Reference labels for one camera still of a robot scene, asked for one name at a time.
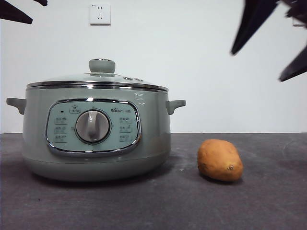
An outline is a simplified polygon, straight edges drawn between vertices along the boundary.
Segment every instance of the electrical outlet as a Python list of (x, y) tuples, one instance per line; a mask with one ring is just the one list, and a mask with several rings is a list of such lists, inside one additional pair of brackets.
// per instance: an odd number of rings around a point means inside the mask
[(111, 10), (109, 3), (97, 3), (90, 5), (91, 25), (111, 25)]

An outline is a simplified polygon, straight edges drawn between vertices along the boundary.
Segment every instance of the lid handle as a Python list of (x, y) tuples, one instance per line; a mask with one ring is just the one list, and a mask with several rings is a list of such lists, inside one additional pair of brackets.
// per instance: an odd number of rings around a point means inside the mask
[(115, 62), (104, 58), (92, 59), (90, 60), (90, 71), (92, 73), (114, 73)]

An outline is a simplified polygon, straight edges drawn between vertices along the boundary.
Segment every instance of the chrome trim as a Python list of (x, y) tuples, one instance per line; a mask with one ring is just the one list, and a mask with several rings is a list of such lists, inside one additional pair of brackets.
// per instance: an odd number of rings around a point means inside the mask
[(112, 61), (110, 59), (106, 59), (106, 58), (96, 58), (96, 59), (91, 59), (90, 61)]
[(133, 82), (112, 82), (112, 81), (78, 81), (78, 80), (63, 80), (63, 81), (41, 81), (27, 84), (27, 88), (36, 87), (36, 86), (58, 86), (61, 88), (63, 86), (71, 85), (91, 85), (91, 86), (118, 86), (118, 87), (133, 87), (133, 88), (145, 88), (153, 90), (162, 90), (168, 92), (168, 88), (157, 85), (147, 85), (141, 83)]
[(53, 146), (47, 137), (47, 129), (48, 129), (48, 122), (49, 122), (51, 109), (55, 105), (60, 104), (60, 103), (86, 102), (87, 100), (88, 98), (59, 100), (53, 103), (51, 107), (49, 108), (47, 123), (46, 123), (46, 128), (45, 128), (45, 139), (52, 153), (54, 153), (55, 155), (64, 156), (64, 157), (93, 158), (93, 157), (106, 157), (106, 156), (125, 154), (125, 153), (132, 151), (133, 149), (137, 147), (142, 137), (142, 128), (141, 128), (141, 121), (140, 121), (140, 115), (139, 115), (138, 108), (134, 105), (134, 103), (130, 101), (116, 100), (116, 99), (99, 99), (99, 98), (92, 99), (91, 101), (108, 102), (108, 103), (125, 103), (125, 104), (129, 104), (134, 109), (134, 112), (136, 115), (137, 128), (138, 128), (138, 134), (137, 134), (136, 139), (130, 145), (123, 147), (121, 149), (112, 149), (112, 150), (104, 150), (104, 151), (69, 151), (69, 150), (60, 149), (60, 148)]
[(151, 89), (151, 88), (138, 88), (130, 86), (111, 86), (111, 85), (45, 85), (45, 86), (31, 86), (26, 90), (42, 90), (42, 89), (109, 89), (109, 90), (137, 90), (137, 91), (149, 91), (149, 92), (162, 92), (168, 94), (168, 88), (162, 89)]

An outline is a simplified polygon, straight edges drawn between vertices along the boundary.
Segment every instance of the dark countertop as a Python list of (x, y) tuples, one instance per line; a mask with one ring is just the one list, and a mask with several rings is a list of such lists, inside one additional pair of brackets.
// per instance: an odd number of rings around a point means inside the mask
[[(160, 168), (100, 183), (30, 173), (21, 138), (1, 135), (3, 230), (307, 229), (307, 133), (172, 134), (172, 152)], [(241, 180), (199, 175), (197, 149), (210, 138), (238, 148)]]

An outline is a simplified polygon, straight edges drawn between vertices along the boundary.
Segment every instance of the rotary knob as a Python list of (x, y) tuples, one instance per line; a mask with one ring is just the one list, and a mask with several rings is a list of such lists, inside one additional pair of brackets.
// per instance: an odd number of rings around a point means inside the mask
[(110, 124), (106, 115), (90, 110), (78, 117), (76, 131), (79, 137), (86, 142), (99, 142), (109, 132)]

